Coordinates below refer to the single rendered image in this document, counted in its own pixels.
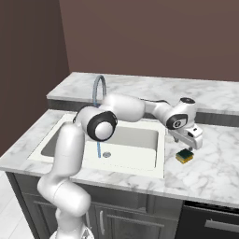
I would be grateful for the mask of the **yellow and green sponge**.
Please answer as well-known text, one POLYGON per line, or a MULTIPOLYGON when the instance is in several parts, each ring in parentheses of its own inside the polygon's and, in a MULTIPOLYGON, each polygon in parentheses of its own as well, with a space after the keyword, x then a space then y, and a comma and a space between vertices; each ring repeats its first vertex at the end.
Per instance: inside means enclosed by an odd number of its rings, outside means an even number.
POLYGON ((181 163, 186 163, 190 161, 193 158, 193 156, 194 154, 190 150, 184 148, 179 152, 177 152, 176 159, 181 163))

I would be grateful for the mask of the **grey cupboard door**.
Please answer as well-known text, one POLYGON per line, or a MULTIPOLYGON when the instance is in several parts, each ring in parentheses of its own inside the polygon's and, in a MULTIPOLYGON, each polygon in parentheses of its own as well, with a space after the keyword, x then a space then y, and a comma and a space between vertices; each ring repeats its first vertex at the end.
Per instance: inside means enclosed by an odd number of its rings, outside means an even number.
POLYGON ((99 239, 175 239, 176 220, 105 204, 95 204, 94 208, 99 239), (100 230, 101 210, 104 211, 105 235, 100 230))
POLYGON ((56 207, 41 196, 24 193, 23 210, 35 239, 49 239, 57 230, 56 207))

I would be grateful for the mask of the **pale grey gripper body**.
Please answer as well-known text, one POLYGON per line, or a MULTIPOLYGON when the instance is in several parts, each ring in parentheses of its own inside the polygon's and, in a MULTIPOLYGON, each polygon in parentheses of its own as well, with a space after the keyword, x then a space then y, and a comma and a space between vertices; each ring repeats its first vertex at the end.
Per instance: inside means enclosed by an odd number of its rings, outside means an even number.
POLYGON ((169 130, 168 133, 173 136, 177 141, 181 141, 191 148, 199 149, 203 145, 203 136, 189 136, 188 134, 180 134, 177 130, 169 130))

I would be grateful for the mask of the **white sink basin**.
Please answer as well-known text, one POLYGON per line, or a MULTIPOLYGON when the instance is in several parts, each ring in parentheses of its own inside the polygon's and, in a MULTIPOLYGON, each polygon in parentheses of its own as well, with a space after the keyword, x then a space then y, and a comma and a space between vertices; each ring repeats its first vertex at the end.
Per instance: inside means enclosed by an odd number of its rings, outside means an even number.
POLYGON ((92 140, 80 119, 65 114, 29 156, 50 162, 51 172, 59 177, 73 176, 82 168, 106 170, 136 176, 163 177, 164 127, 155 121, 119 121, 114 131, 101 142, 92 140))

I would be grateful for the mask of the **grey curved tap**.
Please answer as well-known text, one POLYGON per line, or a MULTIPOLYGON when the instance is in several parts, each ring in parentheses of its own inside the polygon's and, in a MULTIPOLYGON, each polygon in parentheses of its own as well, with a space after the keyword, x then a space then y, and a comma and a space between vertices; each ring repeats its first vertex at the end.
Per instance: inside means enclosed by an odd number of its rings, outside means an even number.
POLYGON ((96 77, 93 83, 93 90, 92 90, 92 101, 93 101, 93 106, 98 107, 97 104, 97 90, 99 83, 102 83, 102 93, 103 93, 103 98, 106 96, 106 83, 105 83, 105 77, 103 75, 99 75, 96 77))

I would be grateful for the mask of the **black dishwasher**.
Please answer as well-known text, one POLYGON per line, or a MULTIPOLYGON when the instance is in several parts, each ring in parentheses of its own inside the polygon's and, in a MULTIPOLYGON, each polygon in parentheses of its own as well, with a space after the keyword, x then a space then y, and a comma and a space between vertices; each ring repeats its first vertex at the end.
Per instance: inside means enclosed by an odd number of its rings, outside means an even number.
POLYGON ((186 201, 177 239, 239 239, 239 209, 186 201))

